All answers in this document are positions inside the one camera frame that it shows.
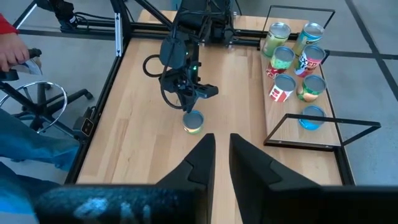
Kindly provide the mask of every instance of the can lid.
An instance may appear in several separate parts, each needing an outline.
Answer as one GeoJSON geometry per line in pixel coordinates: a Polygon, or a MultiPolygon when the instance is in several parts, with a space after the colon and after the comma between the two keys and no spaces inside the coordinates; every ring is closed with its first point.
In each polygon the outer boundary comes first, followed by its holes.
{"type": "Polygon", "coordinates": [[[185,113],[182,122],[186,128],[198,129],[204,122],[204,117],[201,112],[197,110],[191,111],[191,113],[185,113]]]}
{"type": "Polygon", "coordinates": [[[293,91],[296,88],[296,81],[289,75],[280,74],[275,78],[275,85],[283,91],[293,91]]]}
{"type": "Polygon", "coordinates": [[[277,37],[287,37],[290,35],[290,27],[283,22],[276,22],[271,24],[269,31],[277,37]]]}
{"type": "Polygon", "coordinates": [[[304,26],[304,32],[314,37],[321,37],[324,31],[321,25],[314,22],[309,22],[304,26]]]}
{"type": "Polygon", "coordinates": [[[305,52],[307,58],[314,60],[322,60],[326,56],[326,52],[317,45],[307,45],[304,47],[303,52],[305,52]]]}
{"type": "MultiPolygon", "coordinates": [[[[325,112],[319,106],[315,106],[315,105],[311,105],[311,106],[304,108],[303,115],[321,116],[321,117],[326,116],[325,112]]],[[[312,121],[312,120],[308,120],[308,121],[313,124],[318,124],[318,125],[321,125],[324,123],[324,121],[312,121]]]]}
{"type": "Polygon", "coordinates": [[[292,49],[285,46],[280,46],[274,50],[275,58],[284,62],[290,62],[294,59],[295,54],[292,49]]]}
{"type": "Polygon", "coordinates": [[[304,84],[312,91],[323,92],[326,90],[326,81],[319,75],[307,75],[304,84]]]}

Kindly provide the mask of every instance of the office chair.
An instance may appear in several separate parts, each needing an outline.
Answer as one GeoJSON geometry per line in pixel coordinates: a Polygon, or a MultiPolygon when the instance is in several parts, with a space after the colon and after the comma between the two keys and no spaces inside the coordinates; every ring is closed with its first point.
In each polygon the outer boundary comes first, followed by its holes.
{"type": "MultiPolygon", "coordinates": [[[[42,52],[39,49],[29,50],[30,58],[39,57],[41,54],[42,52]]],[[[49,127],[54,126],[65,134],[79,140],[76,132],[59,122],[58,119],[65,111],[65,108],[68,104],[74,102],[82,96],[85,96],[87,100],[91,100],[93,99],[93,95],[86,89],[82,89],[71,95],[67,95],[66,91],[60,85],[47,81],[36,81],[28,83],[16,89],[10,86],[8,83],[4,83],[4,81],[14,81],[18,79],[19,76],[16,70],[11,69],[9,72],[0,71],[0,90],[7,94],[0,101],[0,107],[9,97],[11,97],[22,105],[22,112],[14,114],[13,116],[20,119],[21,121],[32,121],[29,126],[33,130],[37,131],[38,133],[43,133],[49,127]],[[33,103],[32,98],[27,91],[27,87],[32,85],[37,85],[37,103],[33,103]],[[61,89],[62,93],[50,99],[47,99],[45,91],[53,86],[61,89]],[[26,96],[20,93],[19,90],[24,90],[26,96]],[[61,110],[61,113],[56,118],[54,118],[53,114],[59,110],[61,110]],[[44,127],[43,124],[45,122],[50,124],[44,127]]]]}

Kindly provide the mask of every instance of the person's arm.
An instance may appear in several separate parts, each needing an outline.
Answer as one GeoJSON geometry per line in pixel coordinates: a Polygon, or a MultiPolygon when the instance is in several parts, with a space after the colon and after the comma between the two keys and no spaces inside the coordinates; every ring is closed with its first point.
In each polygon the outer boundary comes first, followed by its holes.
{"type": "Polygon", "coordinates": [[[9,67],[24,63],[29,59],[26,45],[17,35],[15,29],[0,14],[0,70],[9,71],[9,67]]]}

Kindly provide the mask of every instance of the gray floor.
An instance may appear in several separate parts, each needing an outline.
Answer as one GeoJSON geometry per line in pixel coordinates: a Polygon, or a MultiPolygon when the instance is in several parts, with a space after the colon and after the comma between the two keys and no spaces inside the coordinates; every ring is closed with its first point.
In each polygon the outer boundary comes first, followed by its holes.
{"type": "MultiPolygon", "coordinates": [[[[88,12],[101,16],[113,15],[111,4],[107,0],[70,1],[75,5],[75,11],[88,12]]],[[[170,1],[150,0],[159,9],[171,9],[170,1]]],[[[358,26],[353,19],[344,0],[240,0],[244,15],[266,16],[271,4],[323,7],[335,9],[336,14],[326,30],[320,45],[326,49],[353,52],[371,52],[358,26]]],[[[19,14],[30,3],[29,0],[0,0],[0,12],[14,22],[19,14]]],[[[398,54],[398,45],[394,40],[398,34],[393,21],[398,19],[395,0],[354,0],[359,12],[371,32],[381,53],[398,54]]],[[[141,7],[134,1],[127,3],[133,16],[137,19],[141,7]]],[[[318,12],[292,11],[278,9],[271,13],[274,17],[288,17],[325,22],[328,14],[318,12]]],[[[23,29],[57,30],[58,22],[52,13],[36,9],[28,18],[23,29]]],[[[43,51],[43,77],[22,75],[18,83],[31,80],[48,80],[63,86],[69,93],[87,88],[94,96],[99,97],[103,83],[108,75],[114,58],[114,42],[107,40],[64,39],[58,37],[41,37],[22,35],[29,47],[37,47],[43,51]]],[[[398,79],[398,61],[387,61],[391,73],[398,79]]],[[[330,57],[325,62],[325,73],[331,93],[336,115],[341,118],[367,119],[379,121],[382,128],[375,133],[352,143],[347,147],[350,163],[357,184],[398,184],[398,103],[394,98],[377,63],[372,59],[330,57]]],[[[62,121],[71,126],[77,116],[81,115],[87,106],[95,101],[82,98],[68,107],[62,116],[62,121]]],[[[8,111],[16,110],[15,103],[8,103],[8,111]]],[[[361,130],[359,128],[342,126],[342,133],[348,138],[361,130]]],[[[28,164],[10,164],[18,172],[28,164]]],[[[49,179],[62,182],[65,174],[56,172],[49,179]]]]}

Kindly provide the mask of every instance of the can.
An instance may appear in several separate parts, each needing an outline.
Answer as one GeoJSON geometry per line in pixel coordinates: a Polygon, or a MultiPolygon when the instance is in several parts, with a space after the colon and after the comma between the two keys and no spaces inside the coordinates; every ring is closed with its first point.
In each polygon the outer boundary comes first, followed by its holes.
{"type": "Polygon", "coordinates": [[[296,43],[293,46],[293,51],[298,57],[306,45],[317,44],[322,38],[324,28],[314,22],[309,22],[304,25],[300,35],[298,35],[296,43]]]}
{"type": "Polygon", "coordinates": [[[276,47],[282,46],[290,35],[290,27],[283,22],[271,24],[266,41],[262,46],[262,53],[266,57],[272,57],[276,47]]]}
{"type": "Polygon", "coordinates": [[[305,102],[313,102],[326,90],[326,81],[319,75],[308,75],[297,88],[297,97],[305,102]]]}
{"type": "Polygon", "coordinates": [[[185,113],[182,118],[184,130],[190,134],[199,133],[202,130],[204,121],[205,118],[202,113],[197,110],[193,110],[191,113],[185,113]]]}
{"type": "Polygon", "coordinates": [[[274,80],[274,86],[269,90],[269,96],[275,102],[284,102],[296,88],[296,81],[287,74],[280,74],[274,80]]]}
{"type": "Polygon", "coordinates": [[[294,73],[299,77],[306,77],[321,64],[326,52],[317,45],[307,45],[297,60],[294,73]]]}
{"type": "MultiPolygon", "coordinates": [[[[320,116],[320,117],[326,116],[325,112],[319,106],[315,106],[315,105],[311,105],[311,106],[304,108],[302,115],[320,116]]],[[[314,131],[314,130],[318,129],[324,123],[324,121],[312,121],[312,120],[307,120],[307,119],[299,119],[298,123],[300,123],[300,125],[303,128],[305,128],[307,130],[314,131]]]]}
{"type": "Polygon", "coordinates": [[[292,64],[294,52],[292,49],[284,46],[275,48],[274,54],[267,66],[267,75],[269,78],[275,78],[284,73],[292,64]]]}

